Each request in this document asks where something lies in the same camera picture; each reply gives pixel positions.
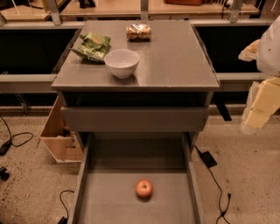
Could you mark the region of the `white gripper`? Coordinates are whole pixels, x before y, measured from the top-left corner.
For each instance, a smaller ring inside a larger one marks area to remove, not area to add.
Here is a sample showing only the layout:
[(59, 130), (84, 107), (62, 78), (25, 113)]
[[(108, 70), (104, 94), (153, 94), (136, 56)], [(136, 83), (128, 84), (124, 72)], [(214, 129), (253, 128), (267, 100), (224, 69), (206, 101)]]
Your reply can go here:
[[(240, 52), (238, 59), (247, 62), (256, 60), (259, 71), (274, 76), (280, 75), (280, 16), (260, 40), (255, 40)], [(261, 83), (254, 81), (248, 92), (241, 128), (259, 130), (279, 109), (280, 78), (270, 77)]]

